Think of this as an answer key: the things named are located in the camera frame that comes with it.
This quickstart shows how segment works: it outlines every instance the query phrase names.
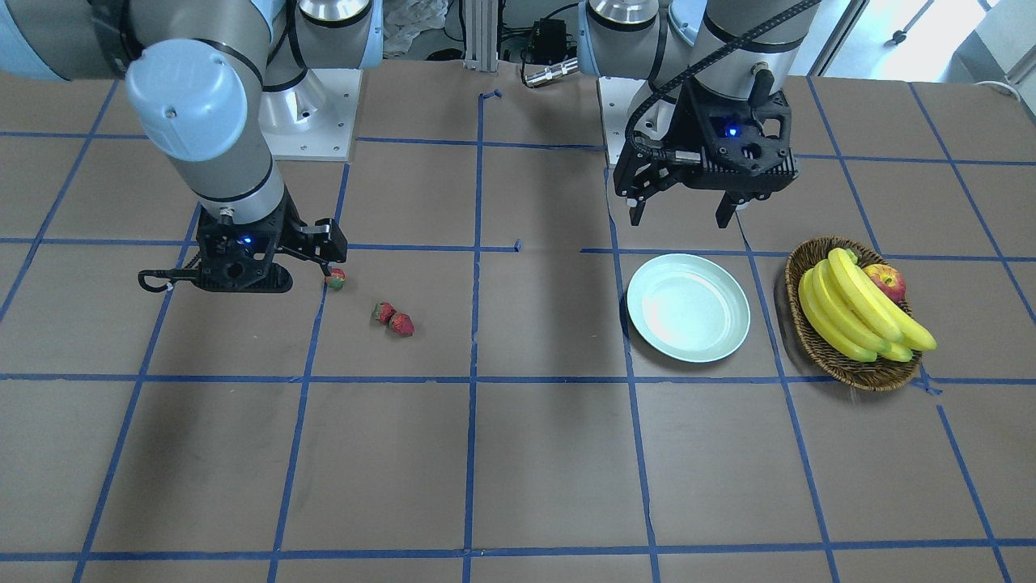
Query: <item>banana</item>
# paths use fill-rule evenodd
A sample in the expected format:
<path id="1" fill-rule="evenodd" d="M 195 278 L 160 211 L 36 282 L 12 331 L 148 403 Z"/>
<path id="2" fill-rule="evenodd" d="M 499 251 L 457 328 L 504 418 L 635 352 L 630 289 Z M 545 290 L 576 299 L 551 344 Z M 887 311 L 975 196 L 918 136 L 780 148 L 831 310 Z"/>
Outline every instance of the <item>banana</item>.
<path id="1" fill-rule="evenodd" d="M 891 343 L 892 348 L 885 352 L 877 353 L 882 358 L 887 358 L 889 360 L 894 360 L 896 362 L 910 362 L 914 358 L 914 353 L 906 347 L 906 345 L 901 345 L 899 343 Z"/>
<path id="2" fill-rule="evenodd" d="M 827 259 L 822 259 L 813 267 L 813 295 L 819 311 L 845 336 L 846 339 L 868 351 L 877 354 L 888 352 L 892 349 L 892 344 L 874 334 L 867 325 L 860 321 L 847 305 L 845 300 L 832 287 L 831 265 Z"/>
<path id="3" fill-rule="evenodd" d="M 855 345 L 817 310 L 816 298 L 813 295 L 812 281 L 815 274 L 815 269 L 810 268 L 799 281 L 799 303 L 802 304 L 802 311 L 806 313 L 806 320 L 812 325 L 813 330 L 816 330 L 816 333 L 831 345 L 833 349 L 853 360 L 859 362 L 874 362 L 877 360 L 877 353 Z"/>
<path id="4" fill-rule="evenodd" d="M 853 263 L 844 249 L 838 246 L 832 249 L 828 253 L 828 260 L 833 275 L 832 282 L 840 291 L 845 302 L 860 317 L 860 320 L 882 339 L 890 343 L 901 343 L 903 341 L 902 330 L 899 329 L 893 316 L 889 314 L 888 308 L 870 293 L 868 287 L 873 288 L 877 294 L 885 298 L 882 290 L 870 281 L 863 269 Z M 890 304 L 892 303 L 892 300 L 885 299 Z"/>
<path id="5" fill-rule="evenodd" d="M 883 308 L 885 312 L 892 317 L 892 320 L 896 323 L 896 327 L 898 327 L 902 332 L 902 344 L 906 345 L 911 349 L 914 349 L 915 351 L 936 350 L 936 339 L 931 336 L 931 333 L 928 332 L 925 327 L 918 324 L 916 320 L 906 316 L 906 313 L 899 310 L 899 307 L 890 300 L 889 297 L 886 296 L 876 285 L 874 285 L 874 282 L 867 278 L 867 273 L 863 272 L 863 269 L 860 267 L 856 267 L 856 269 L 869 284 L 864 286 L 865 293 L 869 294 L 874 303 Z"/>

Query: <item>white plate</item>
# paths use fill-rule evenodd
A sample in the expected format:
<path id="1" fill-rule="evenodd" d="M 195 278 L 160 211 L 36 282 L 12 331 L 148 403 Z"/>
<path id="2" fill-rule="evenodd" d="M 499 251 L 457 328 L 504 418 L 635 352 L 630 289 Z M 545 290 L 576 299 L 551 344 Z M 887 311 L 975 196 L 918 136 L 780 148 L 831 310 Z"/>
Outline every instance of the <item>white plate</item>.
<path id="1" fill-rule="evenodd" d="M 748 336 L 745 290 L 726 269 L 697 255 L 661 255 L 641 265 L 626 304 L 648 344 L 686 362 L 729 356 Z"/>

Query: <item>wicker basket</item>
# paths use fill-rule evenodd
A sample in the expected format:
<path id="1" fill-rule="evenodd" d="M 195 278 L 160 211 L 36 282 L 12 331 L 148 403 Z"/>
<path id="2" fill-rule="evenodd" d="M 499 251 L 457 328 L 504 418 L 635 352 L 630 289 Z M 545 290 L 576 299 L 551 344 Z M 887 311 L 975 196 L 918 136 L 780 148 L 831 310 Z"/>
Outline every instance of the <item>wicker basket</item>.
<path id="1" fill-rule="evenodd" d="M 835 379 L 866 391 L 890 391 L 898 389 L 917 376 L 921 367 L 921 353 L 914 351 L 910 362 L 893 362 L 877 357 L 874 362 L 857 362 L 831 348 L 819 334 L 813 330 L 799 303 L 799 280 L 809 267 L 828 256 L 835 246 L 845 246 L 855 250 L 860 255 L 859 265 L 865 267 L 872 263 L 888 264 L 874 250 L 850 238 L 840 236 L 821 236 L 811 238 L 800 244 L 787 258 L 784 265 L 784 285 L 787 289 L 787 299 L 795 324 L 796 336 L 805 349 L 806 354 L 821 369 Z M 910 304 L 903 300 L 899 308 L 912 315 Z"/>

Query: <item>grid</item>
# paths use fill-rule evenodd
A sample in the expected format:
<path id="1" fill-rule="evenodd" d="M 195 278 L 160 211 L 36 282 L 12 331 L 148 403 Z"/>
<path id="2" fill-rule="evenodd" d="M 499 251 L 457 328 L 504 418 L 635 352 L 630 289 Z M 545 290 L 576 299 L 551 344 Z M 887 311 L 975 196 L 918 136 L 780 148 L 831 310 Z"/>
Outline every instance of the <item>grid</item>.
<path id="1" fill-rule="evenodd" d="M 910 259 L 910 260 L 925 260 L 925 261 L 977 261 L 977 262 L 994 262 L 1000 263 L 1005 269 L 1008 278 L 1010 279 L 1013 289 L 1020 299 L 1023 305 L 1028 312 L 1028 316 L 1032 323 L 1036 325 L 1036 315 L 1033 313 L 1032 304 L 1029 298 L 1025 294 L 1021 284 L 1018 278 L 1015 275 L 1013 270 L 1014 265 L 1020 263 L 1031 263 L 1036 261 L 1036 257 L 1033 256 L 1016 256 L 1016 255 L 1005 255 L 1002 251 L 1001 245 L 998 243 L 997 238 L 994 236 L 994 232 L 987 224 L 986 220 L 983 217 L 978 204 L 972 192 L 969 190 L 969 185 L 961 174 L 959 167 L 961 166 L 1036 166 L 1036 161 L 988 161 L 988 159 L 956 159 L 950 154 L 946 143 L 944 142 L 939 128 L 937 128 L 936 123 L 932 121 L 929 112 L 926 109 L 924 100 L 918 93 L 916 87 L 910 86 L 911 92 L 916 99 L 917 107 L 922 112 L 926 122 L 928 123 L 930 130 L 939 142 L 945 158 L 928 158 L 928 157 L 894 157 L 894 156 L 865 156 L 865 155 L 845 155 L 842 153 L 838 139 L 835 136 L 835 130 L 832 127 L 831 122 L 825 112 L 824 103 L 819 93 L 817 92 L 813 80 L 807 80 L 809 91 L 815 100 L 816 107 L 819 111 L 821 117 L 824 122 L 825 130 L 831 140 L 831 145 L 834 149 L 834 154 L 824 154 L 824 153 L 802 153 L 799 154 L 802 158 L 817 158 L 817 159 L 836 159 L 838 161 L 840 168 L 844 174 L 844 178 L 850 190 L 853 193 L 854 200 L 859 209 L 860 215 L 866 227 L 867 233 L 870 237 L 870 242 L 874 249 L 881 252 L 880 241 L 874 233 L 874 229 L 871 224 L 870 217 L 868 217 L 867 209 L 863 199 L 861 198 L 859 192 L 857 191 L 857 185 L 854 181 L 854 176 L 847 162 L 851 161 L 864 161 L 864 162 L 899 162 L 899 163 L 915 163 L 915 164 L 939 164 L 947 165 L 952 169 L 954 176 L 959 182 L 960 187 L 966 194 L 968 201 L 973 208 L 977 220 L 980 222 L 985 235 L 995 250 L 995 255 L 931 255 L 931 254 L 889 254 L 885 255 L 892 259 Z M 77 171 L 79 170 L 88 148 L 91 143 L 96 140 L 106 139 L 145 139 L 143 136 L 136 135 L 116 135 L 116 134 L 100 134 L 97 132 L 100 126 L 102 120 L 105 113 L 115 95 L 118 84 L 113 83 L 108 94 L 100 107 L 99 112 L 91 126 L 90 130 L 86 134 L 58 134 L 58 133 L 33 133 L 33 132 L 0 132 L 2 137 L 48 137 L 48 138 L 67 138 L 67 139 L 82 139 L 84 140 L 83 146 L 79 151 L 75 163 L 68 172 L 61 190 L 58 192 L 53 205 L 48 211 L 46 217 L 44 218 L 36 235 L 32 238 L 29 237 L 2 237 L 0 238 L 0 243 L 10 243 L 10 244 L 29 244 L 29 251 L 25 260 L 22 262 L 18 274 L 15 278 L 13 283 L 10 286 L 9 293 L 7 294 L 2 308 L 0 308 L 0 326 L 2 326 L 3 318 L 7 315 L 9 309 L 17 295 L 19 294 L 19 289 L 26 273 L 32 266 L 33 260 L 36 256 L 37 251 L 41 245 L 51 244 L 112 244 L 112 245 L 162 245 L 162 246 L 174 246 L 178 247 L 178 264 L 181 264 L 186 257 L 186 254 L 191 250 L 192 243 L 192 227 L 194 221 L 197 217 L 198 208 L 195 209 L 195 215 L 189 223 L 186 232 L 184 236 L 179 239 L 84 239 L 84 238 L 61 238 L 61 237 L 48 237 L 47 231 L 52 221 L 54 220 L 55 213 L 57 212 L 64 195 L 67 192 L 69 185 L 71 184 Z M 481 271 L 481 260 L 484 253 L 515 253 L 520 252 L 520 241 L 516 241 L 514 246 L 500 246 L 500 245 L 483 245 L 482 241 L 482 210 L 483 210 L 483 181 L 484 181 L 484 153 L 487 148 L 531 148 L 531 149 L 591 149 L 598 150 L 602 149 L 601 146 L 595 144 L 536 144 L 536 143 L 518 143 L 518 142 L 502 142 L 502 141 L 487 141 L 484 139 L 485 129 L 485 104 L 488 99 L 507 99 L 508 94 L 500 91 L 499 89 L 493 90 L 491 92 L 480 93 L 476 96 L 472 95 L 471 100 L 477 104 L 477 117 L 478 117 L 478 138 L 476 140 L 434 140 L 434 139 L 422 139 L 422 138 L 386 138 L 386 137 L 367 137 L 362 136 L 357 138 L 361 142 L 382 142 L 382 143 L 407 143 L 407 144 L 427 144 L 427 145 L 459 145 L 473 147 L 476 149 L 477 163 L 476 163 L 476 184 L 474 184 L 474 237 L 470 245 L 429 245 L 429 244 L 396 244 L 396 243 L 353 243 L 351 246 L 353 249 L 366 249 L 366 250 L 380 250 L 380 251 L 423 251 L 423 252 L 463 252 L 470 253 L 472 255 L 472 281 L 473 287 L 471 289 L 471 343 L 470 343 L 470 368 L 469 375 L 467 377 L 463 376 L 428 376 L 428 377 L 412 377 L 412 376 L 400 376 L 400 377 L 371 377 L 371 376 L 356 376 L 356 377 L 345 377 L 345 376 L 320 376 L 314 374 L 314 361 L 318 349 L 318 341 L 320 339 L 320 331 L 322 320 L 324 316 L 324 305 L 327 300 L 326 288 L 323 288 L 320 293 L 320 301 L 317 308 L 316 317 L 312 323 L 312 332 L 309 342 L 309 348 L 306 358 L 305 372 L 300 377 L 297 376 L 231 376 L 231 375 L 155 375 L 149 373 L 149 367 L 151 362 L 152 355 L 154 353 L 155 345 L 157 343 L 160 333 L 162 331 L 166 315 L 169 311 L 170 303 L 175 295 L 175 290 L 170 290 L 165 295 L 161 309 L 159 311 L 157 318 L 154 322 L 153 329 L 151 331 L 150 340 L 145 351 L 145 356 L 140 365 L 140 369 L 136 375 L 121 375 L 121 374 L 49 374 L 49 373 L 22 373 L 18 371 L 0 371 L 0 380 L 20 380 L 20 381 L 53 381 L 53 380 L 75 380 L 84 382 L 98 382 L 98 383 L 110 383 L 110 382 L 126 382 L 133 383 L 133 392 L 130 399 L 128 406 L 126 408 L 124 417 L 122 419 L 121 428 L 118 433 L 118 438 L 116 441 L 115 448 L 111 455 L 110 464 L 106 474 L 105 482 L 100 489 L 100 495 L 97 499 L 94 513 L 92 515 L 89 529 L 87 531 L 86 537 L 83 541 L 82 550 L 78 553 L 53 553 L 53 552 L 18 552 L 18 553 L 0 553 L 0 563 L 2 562 L 22 562 L 22 561 L 39 561 L 39 562 L 75 562 L 76 569 L 73 575 L 73 582 L 78 583 L 83 579 L 84 571 L 88 563 L 92 561 L 142 561 L 142 560 L 163 560 L 163 561 L 177 561 L 177 560 L 206 560 L 206 561 L 232 561 L 232 560 L 246 560 L 246 561 L 265 561 L 268 563 L 267 571 L 267 581 L 272 583 L 278 580 L 279 566 L 284 561 L 295 561 L 295 560 L 307 560 L 307 559 L 374 559 L 374 558 L 399 558 L 399 559 L 459 559 L 462 561 L 461 580 L 463 583 L 467 583 L 472 580 L 472 559 L 481 557 L 545 557 L 545 556 L 605 556 L 605 555 L 641 555 L 646 556 L 651 564 L 651 577 L 654 582 L 660 582 L 664 580 L 659 565 L 659 557 L 666 555 L 698 555 L 698 554 L 732 554 L 732 553 L 782 553 L 782 552 L 823 552 L 827 561 L 828 570 L 830 572 L 830 577 L 832 581 L 840 581 L 838 564 L 836 560 L 836 551 L 853 551 L 853 550 L 888 550 L 888 549 L 960 549 L 960 548 L 974 548 L 974 549 L 988 549 L 991 551 L 997 565 L 999 567 L 1000 574 L 1004 581 L 1012 581 L 1011 574 L 1009 573 L 1008 565 L 1006 564 L 1001 550 L 1003 548 L 1012 547 L 1036 547 L 1036 537 L 1032 538 L 1000 538 L 996 536 L 992 527 L 990 526 L 989 519 L 983 507 L 982 501 L 980 499 L 979 489 L 975 486 L 972 474 L 969 471 L 969 466 L 967 460 L 961 453 L 960 447 L 956 441 L 953 428 L 951 426 L 952 411 L 947 413 L 944 405 L 937 401 L 932 403 L 932 415 L 938 416 L 940 424 L 942 425 L 946 439 L 949 442 L 956 464 L 959 467 L 959 472 L 962 479 L 965 480 L 971 500 L 974 504 L 974 511 L 977 514 L 982 529 L 985 536 L 982 538 L 929 538 L 929 540 L 872 540 L 872 541 L 838 541 L 832 540 L 829 535 L 827 528 L 827 521 L 825 520 L 825 514 L 823 511 L 823 504 L 821 500 L 821 495 L 817 490 L 817 486 L 814 482 L 813 470 L 810 463 L 810 456 L 806 445 L 806 439 L 803 435 L 803 428 L 800 424 L 800 415 L 797 409 L 796 400 L 794 399 L 792 385 L 795 384 L 812 384 L 817 382 L 827 382 L 831 379 L 825 376 L 796 376 L 788 374 L 785 371 L 781 351 L 779 349 L 779 334 L 777 333 L 777 327 L 775 326 L 776 316 L 771 314 L 771 307 L 768 305 L 768 299 L 765 291 L 764 279 L 760 275 L 760 267 L 757 264 L 757 259 L 770 257 L 770 258 L 781 258 L 787 255 L 786 252 L 781 251 L 760 251 L 754 250 L 750 243 L 749 231 L 745 225 L 741 222 L 741 215 L 739 214 L 739 228 L 741 229 L 742 238 L 744 241 L 743 250 L 729 250 L 729 249 L 654 249 L 654 247 L 623 247 L 620 245 L 620 236 L 617 233 L 616 225 L 609 217 L 609 232 L 611 238 L 610 247 L 583 247 L 582 253 L 586 254 L 601 254 L 601 255 L 611 255 L 612 263 L 614 268 L 614 283 L 615 283 L 615 293 L 618 297 L 620 305 L 620 322 L 623 331 L 623 349 L 625 358 L 625 376 L 607 376 L 607 377 L 547 377 L 547 376 L 526 376 L 526 377 L 502 377 L 502 376 L 484 376 L 480 375 L 479 372 L 479 323 L 480 323 L 480 271 Z M 347 164 L 344 166 L 344 171 L 341 178 L 341 187 L 338 197 L 338 204 L 336 208 L 336 217 L 341 218 L 343 206 L 346 200 L 347 183 L 349 178 L 350 166 Z M 608 191 L 608 171 L 604 172 L 604 183 L 603 188 L 605 195 Z M 623 265 L 622 257 L 626 255 L 654 255 L 664 252 L 689 252 L 694 254 L 699 254 L 703 256 L 735 256 L 735 257 L 745 257 L 747 258 L 749 264 L 751 265 L 752 279 L 755 287 L 758 300 L 761 305 L 764 322 L 766 325 L 766 330 L 768 333 L 769 344 L 772 348 L 774 366 L 777 371 L 777 376 L 768 377 L 658 377 L 658 376 L 638 376 L 635 372 L 634 359 L 632 356 L 633 349 L 631 348 L 631 340 L 629 332 L 629 324 L 627 320 L 627 315 L 625 314 L 625 304 L 623 302 L 624 295 L 624 284 L 623 284 Z M 97 533 L 98 525 L 100 523 L 102 516 L 104 515 L 106 503 L 108 500 L 108 495 L 112 486 L 112 483 L 118 472 L 119 462 L 122 456 L 123 446 L 126 443 L 127 435 L 130 433 L 131 425 L 134 419 L 134 414 L 137 409 L 137 404 L 141 390 L 145 383 L 266 383 L 266 384 L 298 384 L 300 386 L 297 415 L 294 424 L 293 438 L 290 448 L 290 459 L 288 461 L 288 470 L 284 478 L 283 495 L 281 497 L 280 509 L 278 514 L 277 528 L 275 540 L 271 548 L 269 550 L 255 550 L 255 551 L 244 551 L 244 552 L 207 552 L 203 550 L 198 551 L 165 551 L 165 552 L 98 552 L 93 550 L 94 537 Z M 295 470 L 298 464 L 299 448 L 306 430 L 306 418 L 308 401 L 310 395 L 310 387 L 314 383 L 329 383 L 329 384 L 370 384 L 370 383 L 443 383 L 443 384 L 461 384 L 468 386 L 468 429 L 467 429 L 467 451 L 466 451 L 466 470 L 465 470 L 465 492 L 464 492 L 464 518 L 463 518 L 463 547 L 460 549 L 380 549 L 380 550 L 333 550 L 333 549 L 314 549 L 314 550 L 282 550 L 284 543 L 285 529 L 288 522 L 289 508 L 292 503 L 293 485 L 295 478 Z M 643 506 L 643 520 L 646 527 L 645 537 L 646 545 L 635 545 L 635 546 L 620 546 L 620 547 L 513 547 L 513 548 L 493 548 L 493 549 L 477 549 L 473 548 L 473 513 L 474 513 L 474 485 L 476 485 L 476 438 L 477 438 L 477 420 L 478 420 L 478 397 L 479 388 L 482 385 L 492 385 L 492 384 L 558 384 L 558 383 L 572 383 L 572 384 L 620 384 L 625 385 L 628 388 L 630 412 L 631 412 L 631 422 L 633 428 L 633 438 L 634 438 L 634 449 L 636 453 L 636 465 L 637 473 L 641 491 L 641 501 Z M 817 529 L 819 532 L 819 542 L 814 543 L 762 543 L 762 544 L 717 544 L 717 545 L 660 545 L 656 540 L 656 534 L 653 527 L 652 520 L 652 498 L 651 489 L 649 484 L 649 474 L 645 464 L 644 456 L 644 444 L 643 436 L 641 432 L 640 424 L 640 408 L 638 403 L 638 386 L 644 386 L 650 384 L 778 384 L 781 386 L 784 395 L 784 403 L 787 409 L 787 415 L 790 420 L 794 435 L 796 439 L 796 445 L 799 450 L 799 456 L 801 458 L 802 470 L 806 479 L 806 484 L 809 490 L 809 496 L 811 499 L 813 512 L 815 514 L 815 520 Z M 938 397 L 941 393 L 939 385 L 953 385 L 953 384 L 971 384 L 971 385 L 1023 385 L 1032 386 L 1036 385 L 1036 378 L 961 378 L 961 377 L 932 377 L 929 373 L 922 368 L 920 378 L 914 380 L 912 385 L 923 389 L 933 397 Z"/>

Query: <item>plate rim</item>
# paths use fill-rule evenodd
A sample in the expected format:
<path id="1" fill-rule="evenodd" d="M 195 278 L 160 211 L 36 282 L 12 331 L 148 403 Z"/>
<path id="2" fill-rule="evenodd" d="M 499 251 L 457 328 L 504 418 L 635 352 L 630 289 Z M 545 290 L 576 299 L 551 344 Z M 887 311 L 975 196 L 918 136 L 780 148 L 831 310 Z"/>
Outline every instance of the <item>plate rim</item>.
<path id="1" fill-rule="evenodd" d="M 634 285 L 638 280 L 642 280 L 644 276 L 646 276 L 644 274 L 646 272 L 645 267 L 654 266 L 657 265 L 657 263 L 667 262 L 667 261 L 673 262 L 673 264 L 690 264 L 692 265 L 692 267 L 701 265 L 702 263 L 711 265 L 713 268 L 717 269 L 718 272 L 722 273 L 720 276 L 728 278 L 729 282 L 732 283 L 733 287 L 739 291 L 739 294 L 732 299 L 733 301 L 731 302 L 731 304 L 741 304 L 741 307 L 744 308 L 745 327 L 743 333 L 740 336 L 741 338 L 738 339 L 738 342 L 732 345 L 732 348 L 729 351 L 717 357 L 687 358 L 682 355 L 673 354 L 673 351 L 670 350 L 670 348 L 673 347 L 673 345 L 662 343 L 660 340 L 657 339 L 657 336 L 652 334 L 652 337 L 655 337 L 655 339 L 653 340 L 649 339 L 644 334 L 643 329 L 650 330 L 650 327 L 648 326 L 648 323 L 643 318 L 643 312 L 640 310 L 639 305 L 640 302 L 631 302 L 632 299 L 631 290 L 634 289 Z M 745 294 L 745 289 L 741 286 L 741 283 L 738 282 L 738 279 L 733 276 L 733 274 L 731 274 L 730 271 L 724 268 L 723 265 L 720 265 L 719 263 L 712 261 L 700 255 L 693 255 L 691 253 L 665 253 L 662 255 L 658 255 L 656 257 L 652 257 L 651 259 L 645 261 L 642 265 L 637 267 L 637 269 L 633 272 L 633 275 L 630 278 L 630 283 L 626 287 L 626 310 L 629 313 L 630 321 L 632 322 L 633 327 L 636 328 L 637 333 L 640 334 L 640 338 L 643 339 L 645 343 L 648 343 L 652 348 L 664 354 L 665 356 L 668 356 L 669 358 L 673 358 L 683 362 L 694 362 L 694 363 L 716 362 L 718 360 L 722 360 L 730 356 L 745 344 L 745 341 L 748 339 L 748 332 L 749 329 L 751 328 L 751 322 L 752 322 L 751 305 L 748 303 L 748 296 Z"/>

